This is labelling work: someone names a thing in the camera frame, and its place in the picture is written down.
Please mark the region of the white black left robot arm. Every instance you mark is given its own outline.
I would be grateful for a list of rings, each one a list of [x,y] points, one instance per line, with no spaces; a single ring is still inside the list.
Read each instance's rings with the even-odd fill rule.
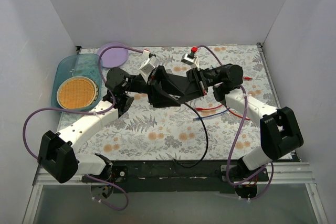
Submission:
[[[104,126],[117,120],[130,108],[134,98],[127,92],[145,93],[155,108],[178,106],[183,95],[184,77],[167,73],[163,66],[147,67],[132,75],[119,67],[107,73],[107,94],[90,112],[58,133],[47,131],[41,140],[38,164],[59,183],[69,181],[78,171],[76,153]]]

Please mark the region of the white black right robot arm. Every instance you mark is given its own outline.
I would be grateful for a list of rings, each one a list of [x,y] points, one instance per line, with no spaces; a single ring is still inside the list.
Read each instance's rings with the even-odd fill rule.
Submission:
[[[213,88],[216,101],[242,114],[260,128],[260,145],[244,155],[233,168],[226,168],[231,175],[251,180],[261,168],[271,161],[289,154],[303,145],[303,137],[292,109],[277,108],[249,97],[242,86],[243,69],[227,64],[213,69],[192,68],[186,76],[166,72],[159,66],[155,77],[160,97],[160,107],[180,106],[205,96]]]

